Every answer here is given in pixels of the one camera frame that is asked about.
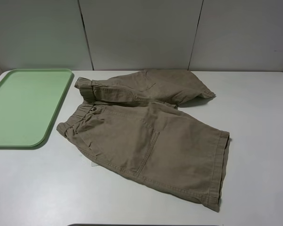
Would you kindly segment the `khaki shorts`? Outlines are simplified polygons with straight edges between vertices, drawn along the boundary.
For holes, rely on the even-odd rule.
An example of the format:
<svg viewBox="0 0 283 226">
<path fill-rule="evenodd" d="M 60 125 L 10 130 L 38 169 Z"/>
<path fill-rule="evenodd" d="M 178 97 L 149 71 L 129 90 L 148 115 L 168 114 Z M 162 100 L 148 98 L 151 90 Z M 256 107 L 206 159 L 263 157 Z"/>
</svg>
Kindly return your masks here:
<svg viewBox="0 0 283 226">
<path fill-rule="evenodd" d="M 215 94 L 187 70 L 78 78 L 83 97 L 57 131 L 92 162 L 127 179 L 218 211 L 230 134 L 178 110 Z"/>
</svg>

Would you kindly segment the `green plastic tray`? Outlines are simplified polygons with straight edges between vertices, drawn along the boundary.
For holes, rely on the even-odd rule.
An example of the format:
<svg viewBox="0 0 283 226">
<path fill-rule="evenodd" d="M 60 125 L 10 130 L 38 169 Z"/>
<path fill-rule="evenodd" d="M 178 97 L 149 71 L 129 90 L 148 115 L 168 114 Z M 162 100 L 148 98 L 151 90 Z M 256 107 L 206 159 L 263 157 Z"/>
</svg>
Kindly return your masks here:
<svg viewBox="0 0 283 226">
<path fill-rule="evenodd" d="M 15 69 L 0 81 L 0 148 L 35 147 L 47 136 L 73 73 Z"/>
</svg>

